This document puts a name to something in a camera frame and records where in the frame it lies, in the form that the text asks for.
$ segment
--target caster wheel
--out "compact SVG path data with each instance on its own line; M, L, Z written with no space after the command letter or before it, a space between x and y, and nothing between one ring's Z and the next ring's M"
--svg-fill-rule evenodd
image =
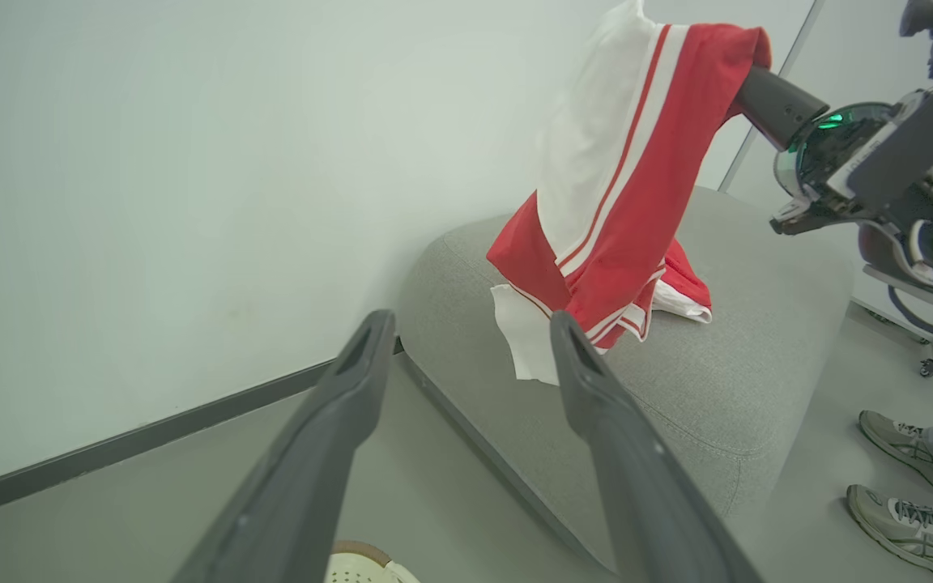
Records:
M933 358L921 361L921 377L925 379L933 377Z

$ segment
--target red and white garment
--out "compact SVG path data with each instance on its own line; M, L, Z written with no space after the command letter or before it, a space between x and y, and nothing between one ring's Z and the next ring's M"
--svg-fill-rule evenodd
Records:
M556 384L552 311L603 350L644 340L651 309L711 320L675 232L740 85L769 60L761 28L655 23L641 0L604 16L542 136L538 189L488 251L510 282L492 296L518 379Z

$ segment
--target black cable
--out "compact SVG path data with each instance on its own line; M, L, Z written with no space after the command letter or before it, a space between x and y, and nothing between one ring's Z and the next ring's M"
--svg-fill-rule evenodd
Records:
M922 318L917 314L912 313L912 311L902 303L902 300L899 300L899 295L895 291L895 287L892 287L892 285L888 285L888 298L892 299L893 305L895 305L896 309L899 310L899 313L902 313L902 315L906 317L906 320L910 321L910 324L933 334L933 324L928 324L928 322L923 321Z

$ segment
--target shoe sole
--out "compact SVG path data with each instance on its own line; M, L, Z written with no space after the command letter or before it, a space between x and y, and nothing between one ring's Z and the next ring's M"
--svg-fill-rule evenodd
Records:
M870 524L866 522L866 519L863 519L863 515L859 513L858 505L855 502L856 495L854 494L854 490L855 490L855 486L848 486L848 493L847 493L848 503L845 504L845 506L848 507L848 514L851 514L852 520L855 520L855 524L858 524L859 528L863 529L863 532L866 532L866 534L869 535L870 538L873 538L874 540L876 540L878 545L881 545L882 547L884 547L884 549L888 551L888 553L892 553L896 557L899 557L900 560L904 560L908 562L908 564L914 564L914 565L917 565L917 567L925 568L925 569L928 569L928 571L933 572L933 562L929 560L923 560L921 557L917 557L917 555L909 553L907 551L903 551L899 547L893 545L891 540L888 540L888 538L886 538L886 536L881 534L880 531L878 531L876 528L871 527Z
M931 485L931 487L933 487L932 477L928 475L928 473L925 473L925 471L923 471L921 468L918 468L917 464L915 464L915 462L918 462L918 460L911 460L908 455L901 453L901 451L895 449L892 444L889 444L886 442L886 440L881 439L880 436L874 434L874 432L870 432L866 429L866 425L863 424L863 416L865 416L865 414L866 412L863 411L863 413L859 413L858 415L858 429L860 432L863 432L863 435L866 436L866 439L870 440L871 443L876 445L877 448L881 451L884 451L884 453L891 455L891 457L895 458L896 461L902 462L902 465L917 472L923 479L927 481L927 483Z

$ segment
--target gray upholstered seat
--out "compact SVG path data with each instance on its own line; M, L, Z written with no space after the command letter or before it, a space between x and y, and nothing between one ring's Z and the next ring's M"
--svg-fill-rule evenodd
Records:
M399 331L425 384L567 543L612 568L588 447L559 390L516 381L496 327L485 253L507 217L430 245L401 296ZM641 409L723 516L766 501L806 412L851 293L829 245L777 236L732 197L697 189L678 239L711 289L714 321L655 313L650 336L607 353Z

